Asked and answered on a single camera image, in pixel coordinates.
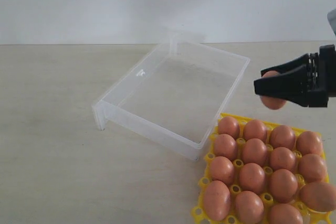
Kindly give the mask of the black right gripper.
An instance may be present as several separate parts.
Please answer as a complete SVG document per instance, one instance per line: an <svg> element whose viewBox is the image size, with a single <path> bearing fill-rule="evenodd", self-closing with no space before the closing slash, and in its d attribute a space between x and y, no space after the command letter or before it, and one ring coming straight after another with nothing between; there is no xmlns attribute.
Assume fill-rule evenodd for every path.
<svg viewBox="0 0 336 224"><path fill-rule="evenodd" d="M319 52L263 69L260 74L263 76L269 71L279 74L255 80L255 94L310 108L326 108L329 99L335 97L334 44L321 46Z"/></svg>

